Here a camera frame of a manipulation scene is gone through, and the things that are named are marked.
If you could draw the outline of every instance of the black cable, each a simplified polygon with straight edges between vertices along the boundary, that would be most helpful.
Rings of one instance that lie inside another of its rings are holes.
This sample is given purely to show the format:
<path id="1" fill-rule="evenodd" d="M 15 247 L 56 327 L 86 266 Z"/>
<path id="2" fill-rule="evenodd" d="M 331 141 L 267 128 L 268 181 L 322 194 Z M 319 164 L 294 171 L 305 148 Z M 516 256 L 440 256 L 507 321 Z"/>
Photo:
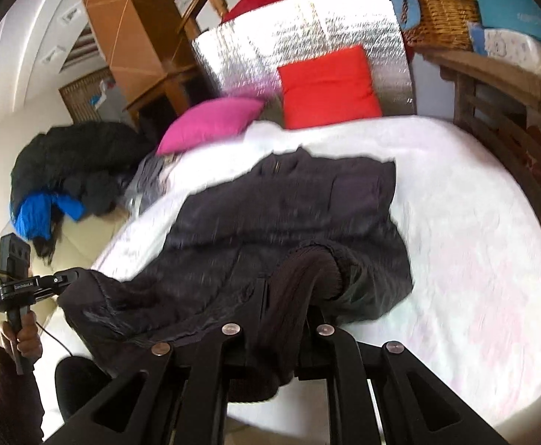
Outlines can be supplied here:
<path id="1" fill-rule="evenodd" d="M 71 353 L 70 349 L 68 349 L 66 346 L 64 346 L 64 344 L 62 344 L 62 341 L 56 338 L 55 335 L 53 335 L 49 331 L 46 331 L 46 328 L 44 328 L 40 323 L 37 323 L 37 325 L 44 333 L 46 333 L 49 337 L 55 340 L 60 346 L 62 346 L 65 350 L 67 350 L 67 352 L 69 352 L 69 355 L 73 356 L 73 353 Z"/>

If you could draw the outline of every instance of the mattress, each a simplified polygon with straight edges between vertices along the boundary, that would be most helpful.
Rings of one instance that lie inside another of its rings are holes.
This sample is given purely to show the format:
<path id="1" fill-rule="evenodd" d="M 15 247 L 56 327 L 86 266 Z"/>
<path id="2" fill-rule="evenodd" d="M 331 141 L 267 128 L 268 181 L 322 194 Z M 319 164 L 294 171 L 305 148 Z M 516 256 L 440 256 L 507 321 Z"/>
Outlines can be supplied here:
<path id="1" fill-rule="evenodd" d="M 389 314 L 346 329 L 373 345 L 401 341 L 491 425 L 534 402 L 541 394 L 541 228 L 497 159 L 444 121 L 390 117 L 291 132 L 254 123 L 237 139 L 184 154 L 169 175 L 168 193 L 122 229 L 94 269 L 131 278 L 159 253 L 187 195 L 298 146 L 317 156 L 396 161 L 391 215 L 409 251 L 415 288 Z M 86 353 L 61 311 L 47 329 Z M 66 354 L 50 346 L 45 354 Z M 53 372 L 37 368 L 49 432 L 58 414 L 49 401 Z M 268 402 L 230 403 L 228 415 L 329 441 L 322 382 L 294 380 Z"/>

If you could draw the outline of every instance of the human hand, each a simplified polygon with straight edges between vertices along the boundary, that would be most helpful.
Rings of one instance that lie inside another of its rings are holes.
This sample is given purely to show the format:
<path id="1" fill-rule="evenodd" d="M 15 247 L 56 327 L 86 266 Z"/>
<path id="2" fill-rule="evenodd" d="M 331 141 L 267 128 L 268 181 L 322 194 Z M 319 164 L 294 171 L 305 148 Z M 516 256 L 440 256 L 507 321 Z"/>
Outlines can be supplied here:
<path id="1" fill-rule="evenodd" d="M 17 349 L 23 358 L 29 358 L 31 361 L 37 361 L 42 356 L 42 342 L 38 334 L 38 326 L 35 324 L 35 313 L 33 311 L 21 317 L 21 331 L 15 337 L 13 329 L 5 321 L 0 326 L 0 341 L 6 352 L 13 357 L 12 343 L 17 345 Z"/>

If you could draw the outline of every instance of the beige sofa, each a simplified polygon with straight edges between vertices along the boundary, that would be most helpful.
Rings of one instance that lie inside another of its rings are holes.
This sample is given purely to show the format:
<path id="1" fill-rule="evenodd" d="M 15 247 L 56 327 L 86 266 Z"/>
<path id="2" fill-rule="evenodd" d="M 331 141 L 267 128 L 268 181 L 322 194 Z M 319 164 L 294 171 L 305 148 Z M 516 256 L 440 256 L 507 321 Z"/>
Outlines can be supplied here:
<path id="1" fill-rule="evenodd" d="M 50 275 L 61 269 L 70 267 L 91 267 L 109 241 L 118 233 L 118 230 L 128 219 L 128 213 L 122 209 L 104 217 L 87 217 L 75 223 L 65 218 L 61 233 L 56 244 L 52 264 L 46 265 L 38 258 L 32 246 L 31 270 L 34 275 Z M 55 300 L 44 300 L 32 307 L 38 318 L 38 323 L 45 325 L 54 310 Z M 0 313 L 0 323 L 4 315 Z"/>

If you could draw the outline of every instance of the black jacket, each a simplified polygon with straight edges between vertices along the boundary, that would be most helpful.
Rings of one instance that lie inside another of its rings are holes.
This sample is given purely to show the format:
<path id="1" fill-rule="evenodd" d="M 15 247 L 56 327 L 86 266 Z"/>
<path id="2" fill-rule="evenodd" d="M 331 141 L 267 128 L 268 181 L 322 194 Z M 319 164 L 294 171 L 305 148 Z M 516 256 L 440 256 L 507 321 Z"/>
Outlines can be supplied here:
<path id="1" fill-rule="evenodd" d="M 189 196 L 156 257 L 118 282 L 88 270 L 59 298 L 95 361 L 118 373 L 138 347 L 198 340 L 229 319 L 302 245 L 330 248 L 345 292 L 324 306 L 338 322 L 377 319 L 412 290 L 389 208 L 394 162 L 270 155 L 234 181 Z"/>
<path id="2" fill-rule="evenodd" d="M 11 172 L 13 220 L 26 197 L 38 191 L 65 192 L 89 214 L 104 214 L 120 194 L 112 175 L 137 165 L 153 144 L 119 122 L 84 122 L 52 127 L 19 153 Z"/>

